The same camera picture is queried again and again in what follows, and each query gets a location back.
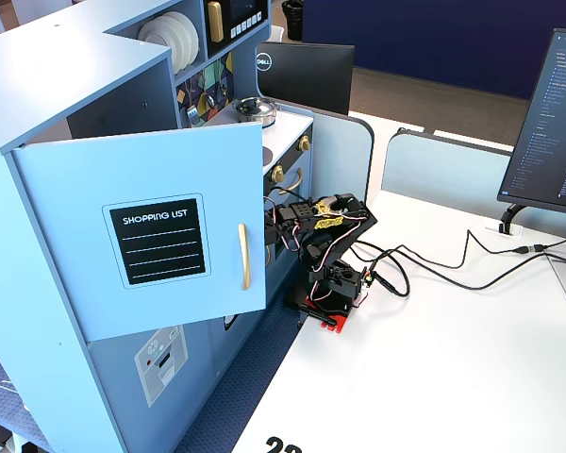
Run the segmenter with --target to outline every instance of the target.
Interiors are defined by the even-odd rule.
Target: oven door
[[[269,0],[204,0],[209,57],[266,21],[268,2]]]

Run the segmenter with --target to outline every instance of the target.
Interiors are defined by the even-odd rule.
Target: gold handle
[[[292,191],[293,189],[297,188],[300,184],[302,184],[302,181],[304,180],[304,172],[302,171],[301,168],[298,168],[298,180],[296,181],[295,184],[293,184],[292,186],[288,187],[287,190],[288,191]],[[279,191],[279,195],[284,195],[285,191]]]
[[[225,38],[223,29],[223,9],[218,2],[208,3],[209,37],[212,42],[220,42]]]
[[[268,267],[271,263],[271,246],[266,245],[266,265],[264,267]]]
[[[243,260],[242,290],[247,290],[252,284],[252,268],[249,262],[249,245],[247,244],[247,227],[239,224],[239,242],[241,243],[241,259]]]

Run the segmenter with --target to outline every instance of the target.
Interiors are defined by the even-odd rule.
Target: stack of plates
[[[199,36],[195,25],[180,12],[166,12],[145,24],[139,33],[139,40],[170,47],[175,73],[192,64],[199,53]]]

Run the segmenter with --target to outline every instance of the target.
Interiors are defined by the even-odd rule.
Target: cubicle partition
[[[501,219],[497,194],[511,153],[401,129],[392,137],[382,190]],[[529,208],[514,223],[566,237],[566,214]]]

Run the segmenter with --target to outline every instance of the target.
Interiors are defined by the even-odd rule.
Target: sticker
[[[238,314],[230,314],[228,316],[225,316],[225,331],[229,330],[233,326],[233,323],[237,320],[238,317]]]
[[[272,447],[271,450],[268,450],[268,453],[281,453],[282,451],[285,451],[285,453],[302,453],[301,448],[298,448],[295,445],[285,446],[285,443],[276,436],[269,438],[269,440],[266,441],[266,445]]]
[[[209,274],[201,195],[105,206],[103,213],[126,288]]]
[[[156,344],[163,348],[152,353]],[[150,408],[161,396],[175,375],[187,362],[189,351],[182,326],[156,330],[149,341],[134,356],[142,390]]]

